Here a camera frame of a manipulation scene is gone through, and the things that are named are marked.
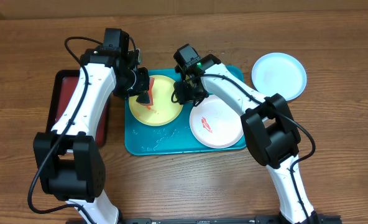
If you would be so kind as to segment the yellow-green plastic plate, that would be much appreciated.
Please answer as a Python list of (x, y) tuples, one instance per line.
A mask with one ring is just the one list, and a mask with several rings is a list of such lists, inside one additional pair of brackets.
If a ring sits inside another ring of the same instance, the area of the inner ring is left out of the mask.
[(129, 98), (129, 109), (141, 123), (148, 126), (162, 126), (173, 121), (181, 113), (183, 106), (172, 102), (175, 83), (172, 78), (163, 75), (152, 75), (152, 78), (153, 105), (141, 105), (136, 102), (137, 96), (133, 96)]

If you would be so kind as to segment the light blue plastic plate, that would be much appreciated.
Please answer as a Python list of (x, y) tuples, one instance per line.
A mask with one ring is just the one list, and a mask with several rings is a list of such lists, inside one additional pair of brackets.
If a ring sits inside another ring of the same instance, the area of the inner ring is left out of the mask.
[(276, 93), (287, 101), (298, 98), (305, 90), (307, 74), (304, 66), (293, 56), (274, 52), (261, 56), (251, 71), (253, 86), (260, 93)]

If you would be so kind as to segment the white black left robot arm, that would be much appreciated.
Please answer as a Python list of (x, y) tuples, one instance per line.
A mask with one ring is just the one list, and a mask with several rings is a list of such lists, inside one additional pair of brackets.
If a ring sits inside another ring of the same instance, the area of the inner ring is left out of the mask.
[(38, 214), (75, 208), (86, 223), (118, 223), (119, 209), (108, 198), (106, 168), (96, 145), (96, 132), (111, 95), (136, 96), (152, 105), (153, 78), (140, 68), (132, 37), (107, 28), (104, 40), (74, 59), (80, 66), (76, 88), (60, 119), (33, 142), (37, 172), (27, 194)]

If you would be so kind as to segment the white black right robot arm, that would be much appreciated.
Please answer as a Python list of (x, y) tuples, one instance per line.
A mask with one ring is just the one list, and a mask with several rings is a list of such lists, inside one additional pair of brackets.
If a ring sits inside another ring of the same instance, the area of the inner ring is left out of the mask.
[(300, 134), (311, 135), (294, 121), (284, 97), (264, 96), (253, 90), (220, 59), (212, 54), (201, 57), (189, 44), (180, 47), (173, 57), (181, 81), (174, 84), (171, 101), (198, 106), (209, 95), (223, 100), (240, 116), (251, 156), (269, 171), (280, 202), (281, 222), (320, 223), (306, 196), (298, 166), (308, 158), (298, 155)]

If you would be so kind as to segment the teal plastic serving tray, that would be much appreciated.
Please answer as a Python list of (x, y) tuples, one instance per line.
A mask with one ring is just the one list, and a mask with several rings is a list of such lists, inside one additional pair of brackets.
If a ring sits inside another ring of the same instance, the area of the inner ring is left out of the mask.
[(148, 126), (132, 115), (127, 101), (124, 122), (126, 149), (136, 156), (150, 156), (245, 148), (244, 136), (235, 145), (224, 149), (213, 149), (203, 145), (194, 137), (190, 129), (190, 112), (193, 106), (191, 104), (182, 106), (181, 113), (173, 121), (162, 126)]

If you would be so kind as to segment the black red-lined sponge tray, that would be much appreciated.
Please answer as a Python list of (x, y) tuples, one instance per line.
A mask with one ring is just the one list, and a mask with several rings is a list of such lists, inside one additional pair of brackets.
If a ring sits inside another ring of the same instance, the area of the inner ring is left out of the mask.
[[(79, 70), (60, 70), (56, 74), (45, 130), (46, 133), (49, 133), (53, 125), (62, 117), (75, 91), (79, 75)], [(110, 101), (111, 97), (107, 99), (96, 130), (95, 142), (98, 147), (103, 147), (106, 143)]]

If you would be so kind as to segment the pink white plastic plate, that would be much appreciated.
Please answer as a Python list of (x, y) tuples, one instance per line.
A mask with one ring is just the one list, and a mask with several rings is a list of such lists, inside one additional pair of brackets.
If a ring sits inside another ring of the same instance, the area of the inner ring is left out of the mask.
[(243, 137), (239, 115), (216, 95), (192, 108), (189, 124), (194, 137), (213, 149), (231, 147)]

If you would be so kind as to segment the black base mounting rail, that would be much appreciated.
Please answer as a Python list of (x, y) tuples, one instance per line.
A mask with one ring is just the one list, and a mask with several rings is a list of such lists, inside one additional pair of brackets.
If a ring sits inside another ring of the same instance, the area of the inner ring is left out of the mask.
[[(317, 214), (310, 218), (311, 223), (320, 224), (342, 224), (340, 216), (326, 216)], [(71, 220), (65, 222), (66, 224), (82, 224), (85, 221)], [(280, 216), (267, 215), (257, 216), (253, 218), (216, 218), (216, 219), (165, 219), (165, 220), (153, 220), (150, 218), (131, 218), (118, 221), (118, 223), (124, 224), (281, 224), (289, 223), (283, 220)]]

